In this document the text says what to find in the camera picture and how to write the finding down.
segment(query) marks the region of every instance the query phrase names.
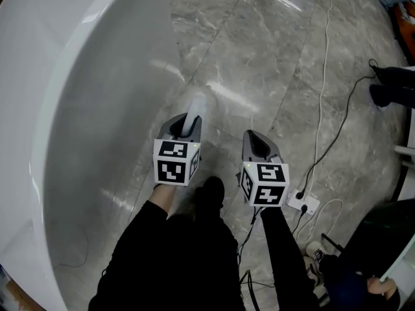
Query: person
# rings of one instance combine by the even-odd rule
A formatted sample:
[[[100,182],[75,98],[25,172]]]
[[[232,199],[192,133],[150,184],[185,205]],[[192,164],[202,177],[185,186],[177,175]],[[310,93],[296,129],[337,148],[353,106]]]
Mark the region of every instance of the person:
[[[167,219],[175,191],[172,185],[155,187],[120,237],[89,311],[245,310],[238,244],[220,217],[222,181],[210,177],[197,188],[194,219],[183,214]],[[319,310],[281,208],[265,208],[261,218],[279,309]]]
[[[316,270],[324,277],[324,286],[330,297],[327,310],[396,311],[399,308],[400,296],[393,279],[384,282],[377,277],[365,279],[347,262],[330,255],[317,241],[310,242],[305,251],[314,259]]]

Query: white cube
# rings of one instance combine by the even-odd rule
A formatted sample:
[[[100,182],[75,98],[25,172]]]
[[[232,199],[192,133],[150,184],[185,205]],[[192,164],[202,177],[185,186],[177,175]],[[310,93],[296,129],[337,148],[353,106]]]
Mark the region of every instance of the white cube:
[[[199,167],[200,143],[154,140],[156,183],[187,186]]]
[[[288,164],[244,161],[240,186],[251,206],[281,207],[290,186]]]

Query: hand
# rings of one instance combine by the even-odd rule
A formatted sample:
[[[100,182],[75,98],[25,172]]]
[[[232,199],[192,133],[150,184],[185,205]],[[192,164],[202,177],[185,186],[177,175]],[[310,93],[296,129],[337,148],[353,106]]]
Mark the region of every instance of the hand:
[[[368,292],[371,294],[379,295],[385,292],[385,288],[378,277],[371,277],[366,280],[366,283],[368,285]]]

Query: power strip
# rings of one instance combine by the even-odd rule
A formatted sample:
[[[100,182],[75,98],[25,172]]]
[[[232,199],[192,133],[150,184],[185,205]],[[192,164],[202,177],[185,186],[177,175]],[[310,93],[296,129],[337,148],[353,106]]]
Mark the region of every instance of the power strip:
[[[311,196],[304,196],[302,199],[297,199],[296,195],[299,193],[297,189],[294,189],[291,194],[289,195],[289,200],[287,202],[288,206],[291,206],[299,211],[301,211],[301,208],[303,205],[307,206],[307,214],[313,215],[317,208],[320,206],[320,200],[317,200],[314,197]]]

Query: wire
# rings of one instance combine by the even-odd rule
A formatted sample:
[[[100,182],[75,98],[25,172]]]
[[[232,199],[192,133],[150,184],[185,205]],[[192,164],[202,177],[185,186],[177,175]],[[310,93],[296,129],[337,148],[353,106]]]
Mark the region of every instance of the wire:
[[[257,303],[257,299],[255,297],[254,286],[252,285],[252,283],[254,283],[254,282],[252,281],[252,276],[251,276],[251,271],[250,270],[247,270],[245,272],[245,274],[242,276],[242,279],[239,281],[239,284],[243,284],[243,283],[246,283],[248,285],[249,294],[251,295],[251,300],[252,300],[252,304],[254,305],[255,311],[260,311],[258,303]]]
[[[327,9],[327,25],[326,25],[326,53],[324,54],[324,64],[323,64],[323,83],[322,83],[322,89],[320,91],[320,96],[318,97],[318,126],[317,126],[317,131],[316,131],[316,142],[315,142],[315,150],[314,150],[314,165],[316,165],[316,160],[318,158],[318,135],[320,133],[320,127],[322,124],[322,116],[323,116],[323,111],[322,111],[322,97],[323,97],[323,93],[324,93],[324,88],[326,86],[326,67],[327,67],[327,54],[329,52],[329,25],[330,25],[330,10],[333,8],[333,1],[334,0],[330,0],[330,7]],[[309,189],[309,196],[311,193],[311,189],[313,188],[314,185],[314,166],[312,167],[313,170],[313,176],[311,179],[311,186]]]
[[[86,264],[86,261],[88,259],[89,240],[88,240],[88,235],[86,234],[85,229],[81,228],[81,230],[84,232],[85,238],[86,238],[86,250],[85,250],[85,259],[84,259],[84,261],[81,264],[79,264],[79,265],[69,265],[69,264],[64,264],[63,262],[60,262],[59,264],[57,264],[54,267],[54,269],[57,268],[58,266],[65,266],[65,267],[69,267],[69,268],[79,268],[79,267],[81,267],[81,266],[83,266],[83,265]]]
[[[319,162],[321,162],[321,160],[323,160],[323,158],[326,156],[326,154],[330,151],[330,149],[333,147],[333,145],[336,143],[336,141],[337,141],[337,139],[338,139],[338,137],[339,137],[339,135],[340,135],[340,133],[341,133],[341,131],[342,131],[342,129],[343,129],[343,125],[344,125],[344,123],[345,123],[345,121],[346,121],[346,119],[348,118],[348,115],[349,115],[349,106],[350,106],[350,99],[351,99],[351,96],[352,96],[352,94],[355,92],[355,90],[356,90],[356,86],[357,86],[357,84],[361,81],[361,80],[364,80],[364,79],[366,79],[366,78],[369,78],[369,79],[374,79],[375,78],[375,76],[363,76],[363,77],[360,77],[356,82],[355,82],[355,85],[353,86],[353,89],[351,90],[351,92],[350,92],[350,94],[349,94],[349,97],[348,97],[348,102],[347,102],[347,105],[346,105],[346,114],[345,114],[345,116],[344,116],[344,118],[343,118],[343,121],[342,121],[342,123],[341,123],[341,125],[340,125],[340,128],[338,129],[338,132],[337,132],[337,134],[336,134],[336,136],[335,136],[335,138],[331,141],[331,143],[330,143],[330,145],[326,148],[326,150],[324,151],[324,153],[322,154],[322,156],[316,161],[316,162],[314,162],[314,164],[308,169],[308,172],[307,172],[307,176],[306,176],[306,178],[305,178],[305,185],[304,185],[304,188],[303,188],[303,190],[301,191],[301,193],[304,195],[304,193],[305,193],[305,190],[306,190],[306,188],[307,188],[307,184],[308,184],[308,180],[309,180],[309,175],[310,175],[310,172],[311,172],[311,170],[316,166],[316,165],[318,165],[319,164]]]
[[[298,228],[298,225],[300,224],[300,221],[301,221],[301,218],[303,217],[303,215],[305,214],[305,212],[303,212],[301,215],[300,215],[300,217],[298,218],[298,221],[297,221],[297,226],[294,228],[294,230],[292,231],[292,235],[294,236],[294,233],[295,233],[295,231],[297,230],[297,228]]]
[[[379,68],[379,64],[377,63],[377,61],[376,61],[375,59],[369,59],[369,66],[370,66],[371,68],[373,68],[373,67],[374,67],[374,65],[371,65],[371,64],[370,64],[370,62],[371,62],[371,61],[374,61],[374,62],[376,63],[376,67],[377,67],[377,68]]]
[[[268,288],[275,288],[275,286],[270,286],[268,284],[260,283],[260,282],[256,282],[256,281],[252,281],[252,283],[260,284],[261,286],[265,286],[265,287],[268,287]]]
[[[254,208],[254,215],[253,215],[253,217],[252,217],[252,220],[251,220],[251,227],[250,227],[250,229],[249,229],[249,231],[248,231],[248,233],[246,234],[246,236],[245,236],[245,239],[244,239],[244,242],[238,247],[238,249],[237,249],[237,255],[238,255],[238,269],[239,269],[239,266],[241,265],[241,261],[242,261],[242,251],[243,251],[243,249],[244,249],[244,246],[245,246],[245,244],[247,243],[247,241],[249,240],[249,238],[251,237],[251,233],[252,233],[252,229],[254,228],[254,223],[255,223],[255,220],[257,219],[257,215],[261,212],[263,210],[263,207],[260,207],[260,208],[258,208],[258,211],[257,211],[257,209],[255,209]]]
[[[338,218],[339,218],[339,216],[340,216],[340,214],[342,213],[342,210],[343,210],[343,201],[342,200],[340,200],[340,199],[334,199],[334,200],[330,200],[330,201],[328,201],[327,203],[325,203],[323,206],[322,206],[322,208],[320,209],[320,211],[318,212],[318,216],[317,216],[317,220],[314,222],[314,225],[313,225],[313,228],[311,229],[311,232],[310,232],[310,234],[309,234],[309,236],[305,239],[305,240],[300,240],[299,239],[299,236],[300,236],[300,234],[302,233],[302,231],[310,224],[310,222],[312,222],[313,221],[313,219],[316,217],[316,215],[314,214],[314,216],[312,216],[311,218],[310,218],[310,220],[309,221],[307,221],[307,223],[298,231],[298,234],[297,234],[297,242],[298,243],[306,243],[306,242],[308,242],[312,237],[313,237],[313,233],[314,233],[314,230],[316,229],[316,226],[317,226],[317,222],[319,221],[319,219],[320,219],[320,216],[322,215],[322,212],[323,212],[323,210],[326,208],[326,206],[327,205],[329,205],[330,203],[333,203],[333,202],[340,202],[340,209],[338,210],[338,213],[337,213],[337,215],[336,215],[336,218],[335,218],[335,221],[333,222],[333,224],[331,225],[331,228],[330,228],[330,230],[328,231],[328,233],[326,234],[327,236],[329,236],[329,234],[331,233],[331,231],[333,230],[333,228],[334,228],[334,226],[336,225],[336,223],[337,223],[337,220],[338,220]]]

